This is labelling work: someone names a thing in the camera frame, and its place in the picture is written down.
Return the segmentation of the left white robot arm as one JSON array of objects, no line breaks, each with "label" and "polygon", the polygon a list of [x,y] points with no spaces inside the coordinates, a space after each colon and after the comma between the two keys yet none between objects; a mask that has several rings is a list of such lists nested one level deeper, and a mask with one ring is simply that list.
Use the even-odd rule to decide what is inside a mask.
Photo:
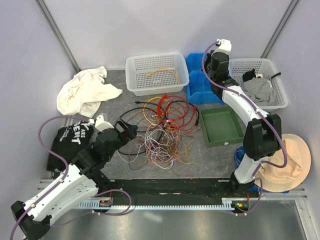
[{"label": "left white robot arm", "polygon": [[20,228],[28,240],[39,240],[62,215],[83,200],[104,197],[116,191],[101,170],[116,151],[136,138],[138,127],[120,118],[116,124],[123,130],[119,131],[116,125],[104,120],[103,115],[96,119],[75,116],[74,120],[94,126],[99,131],[96,140],[81,150],[70,163],[54,151],[48,150],[63,162],[65,169],[34,197],[11,205],[15,224],[10,239],[14,238],[17,228]]}]

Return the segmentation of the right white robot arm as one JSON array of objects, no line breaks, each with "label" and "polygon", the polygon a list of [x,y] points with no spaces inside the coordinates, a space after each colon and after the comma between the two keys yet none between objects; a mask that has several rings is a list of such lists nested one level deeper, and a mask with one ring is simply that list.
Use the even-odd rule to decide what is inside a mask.
[{"label": "right white robot arm", "polygon": [[230,40],[217,39],[204,51],[201,69],[212,92],[230,106],[246,125],[244,157],[229,178],[228,190],[235,197],[251,188],[263,164],[283,169],[288,164],[282,141],[282,122],[277,114],[268,114],[246,96],[229,74]]}]

